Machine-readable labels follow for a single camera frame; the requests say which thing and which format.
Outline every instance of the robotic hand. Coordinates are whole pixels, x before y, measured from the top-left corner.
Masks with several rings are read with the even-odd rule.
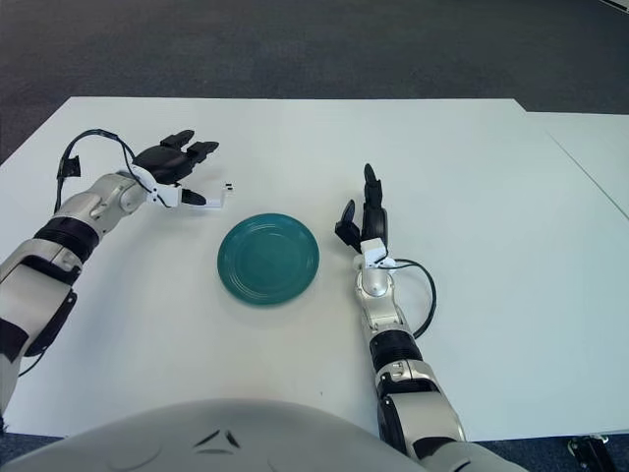
[[[68,146],[59,165],[52,218],[0,265],[0,418],[15,389],[22,358],[41,356],[52,344],[77,302],[72,286],[102,238],[146,201],[165,207],[205,205],[204,197],[183,189],[178,181],[190,175],[218,143],[194,143],[183,151],[193,134],[169,136],[137,157],[104,130],[82,133]],[[61,206],[65,178],[81,175],[78,158],[69,157],[72,146],[94,135],[120,143],[127,168],[103,175]]]

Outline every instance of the teal plate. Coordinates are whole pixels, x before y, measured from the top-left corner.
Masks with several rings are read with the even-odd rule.
[[[238,223],[218,250],[218,274],[235,297],[254,305],[286,302],[315,278],[315,236],[295,218],[265,213]]]

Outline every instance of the white cable connector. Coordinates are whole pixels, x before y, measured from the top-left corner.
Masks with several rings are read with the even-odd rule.
[[[164,204],[167,207],[178,207],[182,204],[183,187],[181,185],[160,184],[155,180],[152,174],[143,167],[139,167],[135,164],[130,164],[130,167],[136,178],[148,189],[148,193],[146,194],[147,202],[158,205]],[[120,172],[129,173],[129,169],[124,168],[121,169]],[[225,197],[233,193],[233,191],[234,187],[232,184],[225,184],[221,188],[219,197],[206,199],[205,205],[191,205],[190,207],[199,209],[222,209],[225,204]]]
[[[361,254],[354,258],[354,268],[388,268],[390,273],[395,272],[397,263],[387,254],[386,246],[380,238],[361,242]]]

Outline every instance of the black cable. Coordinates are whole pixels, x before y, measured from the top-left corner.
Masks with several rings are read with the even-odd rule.
[[[146,185],[144,185],[141,182],[141,180],[138,178],[138,176],[131,170],[131,164],[129,163],[129,155],[131,156],[132,160],[136,158],[136,155],[134,154],[132,149],[127,145],[127,143],[122,141],[120,139],[120,137],[118,137],[118,135],[116,135],[114,133],[111,133],[110,131],[101,130],[101,129],[87,130],[87,131],[83,131],[78,136],[76,136],[73,140],[70,141],[70,143],[66,147],[66,150],[64,150],[64,152],[63,152],[63,154],[61,156],[61,159],[59,160],[59,171],[57,172],[57,200],[55,201],[55,208],[54,208],[54,212],[55,213],[61,207],[61,191],[63,189],[63,184],[64,184],[64,182],[66,180],[66,175],[64,175],[64,168],[68,164],[68,161],[70,159],[70,153],[72,152],[72,148],[75,146],[75,144],[78,141],[80,141],[83,138],[86,138],[88,136],[99,136],[101,138],[106,138],[108,140],[111,140],[111,141],[114,141],[114,142],[118,143],[122,147],[122,151],[123,151],[124,156],[125,156],[125,164],[127,165],[127,170],[129,171],[129,174],[138,183],[138,185],[140,185],[145,191],[150,193],[150,189],[148,189],[146,187]],[[170,207],[170,206],[168,206],[164,202],[164,200],[159,195],[157,197],[159,198],[159,201],[165,207]]]
[[[28,374],[28,373],[29,373],[29,372],[30,372],[30,371],[31,371],[31,370],[32,370],[32,369],[33,369],[33,368],[34,368],[34,367],[35,367],[35,366],[39,363],[39,361],[41,360],[41,358],[43,357],[43,355],[44,355],[45,353],[46,353],[46,350],[45,350],[45,349],[44,349],[43,351],[41,351],[41,354],[39,354],[39,357],[37,358],[37,360],[36,360],[35,362],[33,362],[33,363],[29,366],[29,368],[28,368],[28,369],[26,369],[26,370],[25,370],[25,371],[23,371],[23,372],[20,372],[20,373],[18,374],[18,377],[25,376],[26,374]]]
[[[422,323],[422,325],[413,332],[413,337],[417,339],[422,334],[424,334],[428,328],[430,327],[430,323],[432,323],[432,318],[434,318],[434,311],[436,310],[436,287],[434,286],[434,279],[427,268],[425,268],[420,263],[412,261],[410,259],[396,259],[396,263],[403,263],[402,265],[396,265],[394,267],[379,267],[383,270],[392,270],[395,268],[406,268],[406,267],[417,267],[422,270],[422,272],[426,275],[426,278],[429,280],[430,285],[430,297],[432,301],[430,302],[429,314],[426,317],[426,320]]]

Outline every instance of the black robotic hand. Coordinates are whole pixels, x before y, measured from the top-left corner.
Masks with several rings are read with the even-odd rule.
[[[133,163],[150,172],[160,184],[176,184],[190,175],[195,165],[203,162],[208,154],[218,148],[216,142],[196,142],[183,151],[182,147],[190,142],[194,134],[194,131],[186,130],[171,135],[162,140],[159,146],[142,151],[133,159]]]
[[[365,203],[363,204],[363,228],[354,223],[356,204],[353,200],[345,206],[340,221],[334,232],[348,246],[361,252],[361,241],[380,238],[386,247],[388,244],[388,225],[386,209],[382,207],[382,183],[375,178],[369,164],[365,164]]]

